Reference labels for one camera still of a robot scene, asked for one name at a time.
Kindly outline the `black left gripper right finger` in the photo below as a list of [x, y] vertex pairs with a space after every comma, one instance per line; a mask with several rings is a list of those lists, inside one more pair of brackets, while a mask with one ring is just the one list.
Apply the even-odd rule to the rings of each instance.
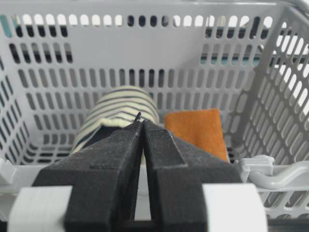
[[267, 217], [252, 184], [236, 167], [143, 123], [150, 211], [162, 232], [266, 232]]

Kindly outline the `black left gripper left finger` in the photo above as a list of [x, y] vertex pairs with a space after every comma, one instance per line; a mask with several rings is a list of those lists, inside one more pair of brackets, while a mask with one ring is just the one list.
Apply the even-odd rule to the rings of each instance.
[[140, 115], [79, 152], [42, 168], [20, 190], [9, 232], [110, 232], [133, 218], [142, 154]]

